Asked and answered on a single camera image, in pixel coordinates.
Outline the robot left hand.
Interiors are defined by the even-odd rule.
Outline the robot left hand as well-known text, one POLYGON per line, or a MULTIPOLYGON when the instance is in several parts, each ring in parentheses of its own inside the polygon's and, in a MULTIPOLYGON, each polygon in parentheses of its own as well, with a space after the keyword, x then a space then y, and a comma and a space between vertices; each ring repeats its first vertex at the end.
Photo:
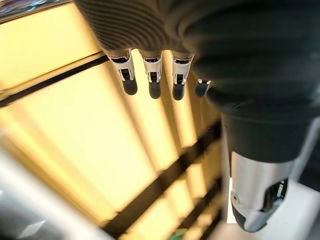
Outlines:
POLYGON ((221 111, 231 153, 232 211, 249 233, 280 204, 320 119, 317 0, 77 0, 128 95, 139 50, 152 98, 160 97, 164 50, 174 99, 190 71, 195 93, 221 111))

